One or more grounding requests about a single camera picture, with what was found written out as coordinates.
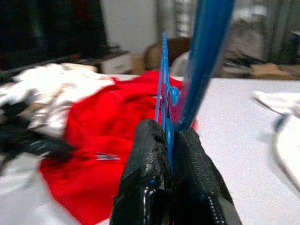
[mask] red cloth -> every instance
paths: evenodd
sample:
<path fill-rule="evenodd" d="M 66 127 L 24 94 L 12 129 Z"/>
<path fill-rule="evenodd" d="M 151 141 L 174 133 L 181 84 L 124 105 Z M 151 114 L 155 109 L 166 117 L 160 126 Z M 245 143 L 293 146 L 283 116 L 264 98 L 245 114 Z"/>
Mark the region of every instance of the red cloth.
<path fill-rule="evenodd" d="M 181 82 L 170 79 L 172 86 Z M 118 81 L 72 106 L 65 139 L 77 150 L 66 163 L 43 160 L 40 171 L 53 197 L 83 225 L 109 218 L 113 197 L 140 120 L 154 118 L 158 72 Z M 118 160 L 97 160 L 96 153 Z"/>

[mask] table surface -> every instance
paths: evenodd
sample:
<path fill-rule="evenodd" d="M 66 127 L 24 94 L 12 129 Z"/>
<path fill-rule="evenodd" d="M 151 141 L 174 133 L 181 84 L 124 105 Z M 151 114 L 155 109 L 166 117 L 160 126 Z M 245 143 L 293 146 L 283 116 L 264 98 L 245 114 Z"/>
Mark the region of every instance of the table surface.
<path fill-rule="evenodd" d="M 300 82 L 212 79 L 196 131 L 223 175 L 244 225 L 299 225 L 300 193 L 274 158 L 278 114 L 251 100 L 255 90 L 299 92 Z"/>

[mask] blue clip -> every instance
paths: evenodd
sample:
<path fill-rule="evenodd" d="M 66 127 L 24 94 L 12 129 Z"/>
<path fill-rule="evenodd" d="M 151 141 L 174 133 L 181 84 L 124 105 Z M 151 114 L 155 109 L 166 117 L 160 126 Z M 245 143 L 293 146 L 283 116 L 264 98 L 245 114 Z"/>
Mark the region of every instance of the blue clip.
<path fill-rule="evenodd" d="M 234 0 L 198 1 L 194 35 L 180 92 L 169 83 L 167 34 L 163 33 L 155 120 L 158 121 L 161 101 L 161 126 L 165 132 L 168 160 L 172 171 L 174 131 L 189 128 L 197 114 L 209 80 L 220 62 L 234 2 Z"/>

